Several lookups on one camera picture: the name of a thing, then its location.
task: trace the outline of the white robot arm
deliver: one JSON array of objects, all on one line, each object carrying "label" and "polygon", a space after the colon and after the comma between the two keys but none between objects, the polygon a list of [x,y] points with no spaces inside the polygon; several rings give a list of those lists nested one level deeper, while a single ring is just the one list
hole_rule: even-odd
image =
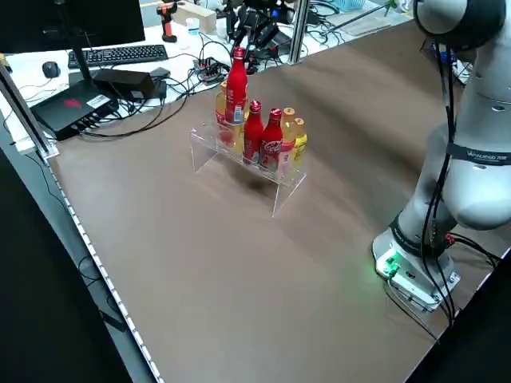
[{"label": "white robot arm", "polygon": [[433,132],[413,197],[373,242],[377,272],[432,311],[460,279],[441,241],[428,243],[427,257],[422,253],[444,160],[449,162],[435,208],[437,239],[457,224],[491,230],[511,221],[511,0],[415,0],[414,11],[419,27],[437,43],[477,48],[455,136],[450,139],[446,126]]}]

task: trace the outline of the white desk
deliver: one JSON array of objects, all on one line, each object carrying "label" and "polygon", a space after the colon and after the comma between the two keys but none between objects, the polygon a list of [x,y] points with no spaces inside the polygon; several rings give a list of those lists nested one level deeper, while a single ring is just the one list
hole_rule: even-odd
[{"label": "white desk", "polygon": [[[371,9],[375,6],[376,5],[372,2],[366,2],[364,9]],[[379,15],[380,12],[382,15],[384,14],[384,10],[382,10],[377,12],[376,15]],[[408,20],[409,18],[406,15],[396,14],[395,12],[391,12],[388,16],[388,21],[391,26],[396,26],[397,24],[401,24],[402,22],[406,22]],[[293,30],[291,26],[281,26],[280,29],[289,36],[292,35]],[[178,81],[185,80],[188,76],[188,70],[193,67],[193,57],[187,55],[179,57],[175,56],[178,56],[181,53],[189,53],[191,55],[198,56],[202,48],[202,41],[199,36],[188,36],[186,27],[178,25],[174,22],[172,23],[172,31],[178,37],[178,42],[176,44],[162,42],[161,26],[145,28],[145,41],[128,44],[164,44],[167,50],[167,54],[170,57],[167,61],[119,65],[116,66],[116,69],[151,72],[158,67],[163,67],[170,70],[172,79]],[[345,42],[356,39],[356,37],[344,32],[342,32],[342,36]],[[225,44],[225,41],[220,39],[215,34],[210,35],[209,38]],[[337,39],[333,38],[332,36],[330,36],[330,38],[324,44],[320,44],[311,36],[306,35],[303,39],[302,57],[307,56],[308,54],[320,52],[335,45],[337,45]],[[228,52],[217,44],[208,45],[204,50],[204,55],[205,57],[213,56],[216,60],[222,61],[226,64],[231,62]],[[8,60],[14,70],[14,72],[11,74],[14,83],[21,90],[22,96],[27,100],[27,104],[29,106],[33,106],[38,102],[41,102],[50,97],[52,94],[62,91],[68,87],[68,74],[70,71],[67,68],[67,52],[64,50],[43,53],[22,53],[14,56],[9,56]],[[287,55],[281,56],[281,60],[282,62],[287,62]],[[61,68],[61,75],[57,78],[54,78],[52,81],[48,81],[48,79],[46,79],[42,73],[42,65],[46,61],[55,61]],[[267,63],[268,68],[271,66],[275,66],[275,62],[269,61]],[[260,65],[259,70],[264,70],[264,65]],[[190,83],[193,84],[196,81],[197,79],[195,78],[192,79]],[[200,91],[205,88],[207,88],[205,85],[199,85],[197,86],[196,91]],[[165,102],[173,102],[178,96],[179,93],[169,89]],[[159,100],[149,101],[146,103],[146,107],[141,111],[144,112],[146,109],[157,105],[159,105]],[[29,138],[16,115],[13,113],[10,114],[11,107],[3,97],[0,99],[0,111],[5,118],[9,117],[6,124],[11,133],[11,136],[13,137],[13,141],[16,143],[17,150],[19,152],[30,152],[34,150],[34,143]],[[119,108],[119,113],[121,115],[127,114],[123,108]]]}]

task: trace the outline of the clear acrylic stand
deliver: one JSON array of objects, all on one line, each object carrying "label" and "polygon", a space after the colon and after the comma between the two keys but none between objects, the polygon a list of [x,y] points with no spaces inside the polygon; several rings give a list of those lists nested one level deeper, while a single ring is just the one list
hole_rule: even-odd
[{"label": "clear acrylic stand", "polygon": [[283,175],[270,172],[258,164],[245,164],[241,154],[236,154],[232,151],[232,148],[224,146],[217,137],[216,126],[206,125],[190,132],[193,170],[197,172],[213,157],[221,155],[247,169],[255,176],[271,181],[277,189],[272,214],[272,217],[275,217],[284,202],[291,197],[307,174],[302,169],[292,168]]}]

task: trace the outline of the red bottle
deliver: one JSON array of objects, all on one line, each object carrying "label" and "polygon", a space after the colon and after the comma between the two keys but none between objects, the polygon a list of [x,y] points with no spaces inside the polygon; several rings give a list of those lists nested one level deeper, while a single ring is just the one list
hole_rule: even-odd
[{"label": "red bottle", "polygon": [[281,118],[282,111],[280,109],[272,109],[270,111],[270,120],[261,137],[259,163],[270,172],[275,172],[279,165],[279,154],[282,148]]},{"label": "red bottle", "polygon": [[261,146],[261,137],[264,126],[261,119],[261,103],[254,100],[250,103],[250,114],[245,123],[245,137],[243,161],[245,164],[259,163],[259,148]]},{"label": "red bottle", "polygon": [[244,110],[247,103],[248,77],[243,63],[245,49],[234,49],[234,62],[227,77],[227,103],[225,120],[229,124],[243,124]]}]

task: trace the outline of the table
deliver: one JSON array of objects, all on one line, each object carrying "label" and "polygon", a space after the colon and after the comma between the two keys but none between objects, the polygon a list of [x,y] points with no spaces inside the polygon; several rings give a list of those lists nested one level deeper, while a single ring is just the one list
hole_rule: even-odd
[{"label": "table", "polygon": [[[370,244],[446,119],[422,41],[406,23],[251,77],[264,113],[294,106],[310,137],[307,180],[275,219],[239,168],[192,170],[188,132],[214,121],[214,92],[150,132],[58,145],[50,166],[156,377],[396,382],[419,362],[432,341],[386,298]],[[509,245],[508,228],[469,234],[498,254]],[[452,256],[464,306],[489,270],[465,249]],[[426,318],[437,332],[442,315]]]},{"label": "table", "polygon": [[[365,9],[370,9],[375,7],[376,5],[373,2],[366,2],[364,5]],[[397,25],[401,22],[405,22],[408,20],[408,17],[403,14],[392,13],[388,17],[389,23],[391,25]],[[279,25],[281,30],[288,34],[292,35],[292,26],[284,26]],[[136,70],[142,72],[151,72],[152,70],[158,67],[164,67],[171,71],[172,78],[183,81],[188,76],[188,70],[193,67],[193,58],[186,55],[181,55],[181,53],[188,53],[192,55],[198,55],[202,48],[202,41],[199,36],[191,37],[188,36],[188,31],[185,26],[181,26],[172,23],[172,31],[178,37],[178,43],[169,44],[163,43],[161,40],[161,26],[152,26],[149,28],[145,28],[145,41],[126,44],[128,45],[147,45],[147,44],[164,44],[167,50],[168,56],[171,58],[167,61],[158,61],[158,62],[150,62],[143,64],[131,64],[131,65],[119,65],[116,66],[116,69],[126,69],[126,70]],[[351,41],[356,39],[356,37],[350,36],[349,34],[343,33],[344,41]],[[218,38],[215,34],[208,35],[204,41],[214,40],[218,42],[223,42],[222,39]],[[329,38],[325,44],[319,44],[315,39],[311,36],[306,36],[303,39],[303,56],[307,56],[309,54],[317,53],[319,51],[328,49],[336,44],[336,40],[334,38]],[[219,61],[223,63],[230,63],[230,58],[228,53],[224,48],[217,44],[210,44],[206,47],[204,53],[206,57],[213,56]],[[287,61],[287,56],[282,56],[282,60]],[[41,71],[42,64],[46,61],[55,61],[58,63],[58,66],[61,68],[61,75],[58,78],[53,79],[52,81],[48,81],[44,77]],[[23,53],[17,54],[9,57],[10,65],[13,67],[14,72],[12,73],[12,78],[16,86],[22,91],[22,95],[25,99],[27,99],[27,103],[29,106],[33,106],[38,102],[41,102],[54,94],[55,92],[62,91],[68,87],[68,74],[69,70],[67,68],[67,52],[64,50],[56,51],[56,52],[43,52],[43,53]],[[268,62],[268,67],[275,66],[273,61]],[[200,91],[205,89],[204,85],[200,85],[196,88],[196,91]],[[166,103],[173,102],[179,93],[175,92],[172,89],[168,90]],[[150,101],[146,104],[146,107],[142,109],[142,111],[150,109],[151,106],[158,106],[159,101],[154,100]],[[0,99],[0,111],[5,118],[10,115],[11,107],[6,102],[6,100],[1,97]],[[124,116],[127,113],[120,108],[119,112]],[[13,137],[13,141],[16,143],[16,148],[19,152],[30,152],[34,150],[34,143],[29,138],[25,129],[23,128],[19,119],[12,115],[9,117],[7,122],[9,127],[11,136]]]}]

